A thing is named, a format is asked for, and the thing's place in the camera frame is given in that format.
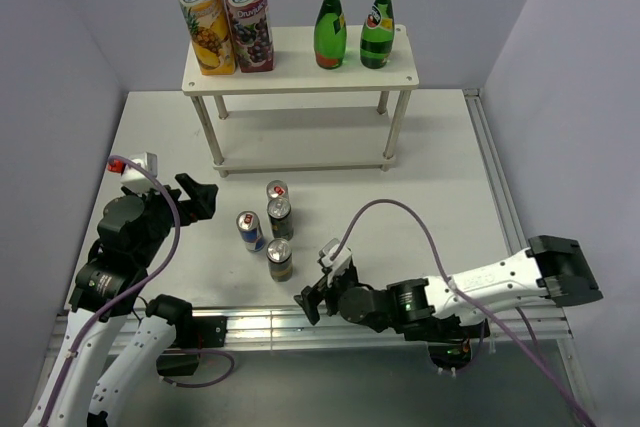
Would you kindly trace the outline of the black energy can front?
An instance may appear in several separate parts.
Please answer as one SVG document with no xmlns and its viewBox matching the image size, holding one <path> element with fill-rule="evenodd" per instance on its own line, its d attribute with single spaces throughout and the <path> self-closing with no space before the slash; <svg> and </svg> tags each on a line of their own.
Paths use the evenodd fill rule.
<svg viewBox="0 0 640 427">
<path fill-rule="evenodd" d="M 293 275 L 292 248 L 283 238 L 276 238 L 267 245 L 269 274 L 276 282 L 286 282 Z"/>
</svg>

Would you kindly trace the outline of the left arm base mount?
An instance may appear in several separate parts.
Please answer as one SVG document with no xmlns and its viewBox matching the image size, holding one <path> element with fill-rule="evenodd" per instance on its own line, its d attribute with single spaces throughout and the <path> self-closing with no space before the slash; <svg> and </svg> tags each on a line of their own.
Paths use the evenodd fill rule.
<svg viewBox="0 0 640 427">
<path fill-rule="evenodd" d="M 192 376 L 199 367 L 203 354 L 177 354 L 181 349 L 221 348 L 227 332 L 226 316 L 198 316 L 186 336 L 175 340 L 156 360 L 160 376 L 169 378 Z"/>
</svg>

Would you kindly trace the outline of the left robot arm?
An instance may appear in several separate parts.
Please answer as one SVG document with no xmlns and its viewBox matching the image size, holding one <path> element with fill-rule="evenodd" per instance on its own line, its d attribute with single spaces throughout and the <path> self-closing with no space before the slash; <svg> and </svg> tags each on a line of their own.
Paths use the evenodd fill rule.
<svg viewBox="0 0 640 427">
<path fill-rule="evenodd" d="M 209 220 L 218 187 L 176 175 L 179 186 L 128 187 L 103 210 L 98 238 L 78 271 L 62 346 L 29 426 L 113 426 L 141 374 L 172 346 L 193 348 L 198 337 L 190 303 L 159 295 L 146 308 L 133 338 L 112 364 L 113 342 L 134 310 L 125 292 L 146 279 L 147 269 L 174 226 Z"/>
</svg>

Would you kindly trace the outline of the black energy can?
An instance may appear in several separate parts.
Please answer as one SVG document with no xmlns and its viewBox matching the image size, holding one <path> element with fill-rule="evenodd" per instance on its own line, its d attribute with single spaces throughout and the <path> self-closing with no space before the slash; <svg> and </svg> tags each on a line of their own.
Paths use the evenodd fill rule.
<svg viewBox="0 0 640 427">
<path fill-rule="evenodd" d="M 284 197 L 271 199 L 267 204 L 267 214 L 273 237 L 290 241 L 294 227 L 289 200 Z"/>
<path fill-rule="evenodd" d="M 283 238 L 276 238 L 267 245 L 269 274 L 276 282 L 286 282 L 293 275 L 292 248 Z"/>
</svg>

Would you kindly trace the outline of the green bottle with label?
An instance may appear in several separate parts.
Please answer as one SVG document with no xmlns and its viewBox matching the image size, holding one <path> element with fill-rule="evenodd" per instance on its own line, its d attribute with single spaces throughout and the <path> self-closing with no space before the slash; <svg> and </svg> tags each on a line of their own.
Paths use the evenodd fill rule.
<svg viewBox="0 0 640 427">
<path fill-rule="evenodd" d="M 375 0 L 363 24 L 360 61 L 369 69 L 384 67 L 392 51 L 395 22 L 392 0 Z"/>
</svg>

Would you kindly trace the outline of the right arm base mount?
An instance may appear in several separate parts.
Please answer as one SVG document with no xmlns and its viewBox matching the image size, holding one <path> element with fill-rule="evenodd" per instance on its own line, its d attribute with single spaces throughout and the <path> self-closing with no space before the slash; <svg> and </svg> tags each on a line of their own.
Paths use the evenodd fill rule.
<svg viewBox="0 0 640 427">
<path fill-rule="evenodd" d="M 425 342 L 429 359 L 436 368 L 454 375 L 472 365 L 489 336 L 487 319 L 463 326 L 452 315 L 446 319 L 429 317 L 405 326 L 402 335 L 406 341 Z"/>
</svg>

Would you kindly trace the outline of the blue red bull can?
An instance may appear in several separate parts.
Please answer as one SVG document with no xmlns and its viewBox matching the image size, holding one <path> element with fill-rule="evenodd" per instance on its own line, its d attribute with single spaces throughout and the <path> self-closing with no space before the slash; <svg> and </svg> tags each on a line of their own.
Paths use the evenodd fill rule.
<svg viewBox="0 0 640 427">
<path fill-rule="evenodd" d="M 242 211 L 236 219 L 239 234 L 250 252 L 259 252 L 265 246 L 265 239 L 261 229 L 260 220 L 253 211 Z"/>
</svg>

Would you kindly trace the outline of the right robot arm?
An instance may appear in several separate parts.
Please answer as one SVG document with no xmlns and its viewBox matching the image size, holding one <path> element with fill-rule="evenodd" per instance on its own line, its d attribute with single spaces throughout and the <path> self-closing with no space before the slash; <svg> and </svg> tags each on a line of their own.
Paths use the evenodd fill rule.
<svg viewBox="0 0 640 427">
<path fill-rule="evenodd" d="M 447 342 L 485 337 L 490 314 L 546 299 L 573 307 L 602 299 L 603 294 L 578 241 L 537 236 L 526 248 L 494 264 L 455 274 L 450 280 L 426 276 L 376 290 L 358 278 L 349 248 L 336 239 L 320 252 L 322 276 L 294 300 L 311 324 L 319 307 L 329 316 L 387 329 L 407 341 Z"/>
</svg>

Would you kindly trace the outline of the plain green glass bottle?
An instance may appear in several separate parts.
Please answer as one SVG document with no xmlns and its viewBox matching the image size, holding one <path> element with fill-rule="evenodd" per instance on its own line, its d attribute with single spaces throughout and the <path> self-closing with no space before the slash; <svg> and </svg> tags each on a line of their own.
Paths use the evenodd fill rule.
<svg viewBox="0 0 640 427">
<path fill-rule="evenodd" d="M 314 53 L 319 67 L 336 69 L 346 53 L 347 30 L 341 0 L 323 0 L 314 27 Z"/>
</svg>

